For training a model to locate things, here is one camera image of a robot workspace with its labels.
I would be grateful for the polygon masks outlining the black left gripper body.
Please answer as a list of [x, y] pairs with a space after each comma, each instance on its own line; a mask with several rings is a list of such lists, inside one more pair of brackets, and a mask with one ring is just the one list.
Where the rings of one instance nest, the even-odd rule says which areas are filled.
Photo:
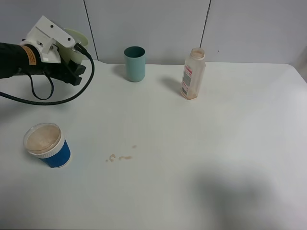
[[72, 74], [68, 64], [60, 57], [60, 63], [46, 63], [42, 62], [38, 50], [31, 45], [36, 59], [36, 65], [31, 65], [31, 75], [45, 75], [47, 77], [63, 81], [65, 83], [72, 83]]

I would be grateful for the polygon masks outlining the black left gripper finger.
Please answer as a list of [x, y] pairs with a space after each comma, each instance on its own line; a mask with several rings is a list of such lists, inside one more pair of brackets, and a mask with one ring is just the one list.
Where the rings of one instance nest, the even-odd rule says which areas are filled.
[[81, 64], [77, 64], [72, 60], [70, 60], [68, 63], [65, 62], [64, 65], [65, 65], [64, 82], [71, 84], [73, 86], [80, 85], [82, 80], [80, 75], [84, 74], [86, 67]]

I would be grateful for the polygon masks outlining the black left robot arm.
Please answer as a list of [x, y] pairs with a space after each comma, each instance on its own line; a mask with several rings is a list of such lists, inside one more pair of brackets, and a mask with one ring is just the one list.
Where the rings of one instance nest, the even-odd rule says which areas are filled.
[[81, 83], [86, 67], [73, 62], [46, 63], [41, 61], [38, 50], [30, 44], [24, 46], [0, 44], [0, 77], [2, 79], [17, 75], [45, 75], [77, 86]]

